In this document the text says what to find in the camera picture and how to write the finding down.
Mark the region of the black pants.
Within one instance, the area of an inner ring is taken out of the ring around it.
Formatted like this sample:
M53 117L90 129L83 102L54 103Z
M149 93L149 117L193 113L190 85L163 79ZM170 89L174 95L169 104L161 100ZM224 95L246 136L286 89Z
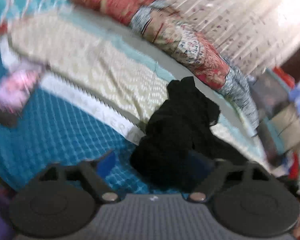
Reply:
M161 190L191 192L207 175L210 160L247 162L211 132L221 111L197 89L193 77L171 81L167 91L168 99L149 119L146 134L129 159L144 182Z

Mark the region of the beige leaf pattern curtain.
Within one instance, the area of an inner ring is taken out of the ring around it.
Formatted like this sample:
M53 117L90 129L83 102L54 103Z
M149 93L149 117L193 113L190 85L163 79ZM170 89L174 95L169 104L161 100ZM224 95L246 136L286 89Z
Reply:
M300 0L165 0L244 74L283 64L300 48Z

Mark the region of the patterned bedsheet teal cream grey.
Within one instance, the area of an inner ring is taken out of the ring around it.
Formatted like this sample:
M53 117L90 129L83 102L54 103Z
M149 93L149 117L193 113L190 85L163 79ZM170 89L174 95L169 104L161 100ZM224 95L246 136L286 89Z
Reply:
M13 128L0 125L0 178L21 189L50 163L74 165L115 154L106 182L156 193L129 165L167 85L187 76L130 30L81 12L50 11L0 35L0 78L29 59L51 64Z

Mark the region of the red floral patchwork quilt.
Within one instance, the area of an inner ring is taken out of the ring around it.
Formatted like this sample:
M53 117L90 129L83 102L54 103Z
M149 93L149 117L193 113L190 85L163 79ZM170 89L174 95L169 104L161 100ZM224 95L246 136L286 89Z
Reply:
M224 96L248 120L259 126L256 104L242 72L163 0L71 0L130 27L139 36L182 64L200 81Z

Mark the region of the smartphone with lit screen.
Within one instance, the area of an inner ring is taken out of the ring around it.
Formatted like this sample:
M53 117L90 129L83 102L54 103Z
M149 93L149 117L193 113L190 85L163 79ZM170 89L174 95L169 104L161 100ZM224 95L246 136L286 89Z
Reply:
M14 127L48 66L23 61L0 78L0 125Z

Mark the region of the stacked bags and boxes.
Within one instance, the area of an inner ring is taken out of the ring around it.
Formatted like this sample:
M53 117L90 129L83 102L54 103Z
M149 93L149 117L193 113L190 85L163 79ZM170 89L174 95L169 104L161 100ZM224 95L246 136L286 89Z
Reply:
M265 70L250 82L257 105L261 139L277 176L288 176L300 189L300 90L290 88L275 72Z

